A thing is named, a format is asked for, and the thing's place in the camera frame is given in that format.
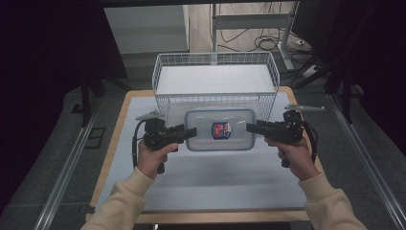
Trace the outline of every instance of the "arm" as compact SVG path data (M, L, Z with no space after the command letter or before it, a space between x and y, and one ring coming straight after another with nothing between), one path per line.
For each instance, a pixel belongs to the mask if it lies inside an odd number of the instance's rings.
M177 144L171 144L152 151L140 142L134 172L128 179L116 183L110 197L81 229L133 229L147 202L145 194L157 176L159 164L166 162L167 154L176 149Z
M350 201L342 190L331 187L324 173L310 159L305 138L296 145L285 145L265 138L269 146L278 148L281 159L288 158L290 171L299 179L307 202L304 205L315 230L367 229L353 214Z

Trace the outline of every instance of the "white wire basket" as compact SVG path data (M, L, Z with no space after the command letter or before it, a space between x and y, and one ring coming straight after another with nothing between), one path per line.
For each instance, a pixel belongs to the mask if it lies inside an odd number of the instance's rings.
M270 52L160 54L152 89L167 126L184 123L190 110L251 108L267 121L280 75Z

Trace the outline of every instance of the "dark background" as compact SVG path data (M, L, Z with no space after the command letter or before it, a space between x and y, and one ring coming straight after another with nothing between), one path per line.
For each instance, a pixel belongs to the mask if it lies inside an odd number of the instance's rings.
M97 82L101 75L126 75L101 7L44 2L0 4L3 210L50 136L64 95L80 86L82 79ZM401 83L405 77L405 1L382 1L378 8L351 53L350 75L352 83L361 85L365 92L361 104L405 153L402 131L406 128L406 98ZM337 12L332 17L338 20L332 20L336 28L331 32L351 28L354 22L348 13L354 10L342 8ZM336 37L326 31L313 33ZM334 47L333 54L339 55L340 47L350 37L351 33L343 35L340 43L327 39L330 44L321 51Z

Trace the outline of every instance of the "person's left hand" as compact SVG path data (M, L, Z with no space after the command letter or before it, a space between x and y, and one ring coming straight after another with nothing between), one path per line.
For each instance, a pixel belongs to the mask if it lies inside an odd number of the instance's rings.
M151 179L155 179L159 164L168 161L168 153L178 148L177 143L163 147L160 150L153 150L144 144L144 140L138 144L138 170Z

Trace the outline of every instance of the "beige sleeve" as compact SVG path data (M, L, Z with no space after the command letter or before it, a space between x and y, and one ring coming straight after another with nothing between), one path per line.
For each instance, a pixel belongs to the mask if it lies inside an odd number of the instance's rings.
M133 229L147 202L145 193L152 183L152 179L135 168L128 179L116 183L110 197L81 229Z
M353 214L344 192L332 188L323 172L299 185L307 198L304 207L315 230L367 229Z

